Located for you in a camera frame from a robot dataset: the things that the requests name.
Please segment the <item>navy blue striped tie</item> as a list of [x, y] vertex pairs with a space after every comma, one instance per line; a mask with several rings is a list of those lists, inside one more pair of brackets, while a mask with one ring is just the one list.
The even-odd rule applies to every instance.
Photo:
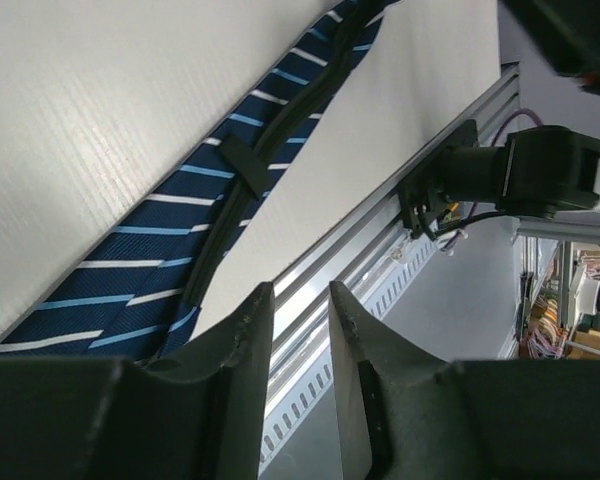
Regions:
[[210, 281], [371, 49], [384, 1], [343, 1], [0, 343], [6, 355], [171, 353]]

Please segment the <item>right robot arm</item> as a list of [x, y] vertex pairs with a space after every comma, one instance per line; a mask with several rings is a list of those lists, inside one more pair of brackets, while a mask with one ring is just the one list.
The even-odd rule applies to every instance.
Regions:
[[[600, 1], [505, 6], [556, 75], [600, 97]], [[490, 203], [496, 216], [551, 219], [598, 206], [599, 170], [599, 138], [544, 124], [509, 134], [501, 146], [453, 147], [437, 175], [453, 201]]]

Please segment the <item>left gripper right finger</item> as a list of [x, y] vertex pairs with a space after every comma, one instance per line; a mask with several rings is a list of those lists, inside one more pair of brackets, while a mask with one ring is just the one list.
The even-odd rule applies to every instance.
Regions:
[[329, 285], [347, 479], [600, 479], [600, 360], [445, 362]]

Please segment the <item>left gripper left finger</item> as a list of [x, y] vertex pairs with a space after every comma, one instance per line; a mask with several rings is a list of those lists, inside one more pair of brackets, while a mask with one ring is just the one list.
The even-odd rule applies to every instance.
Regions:
[[274, 291], [146, 366], [0, 358], [0, 479], [254, 479]]

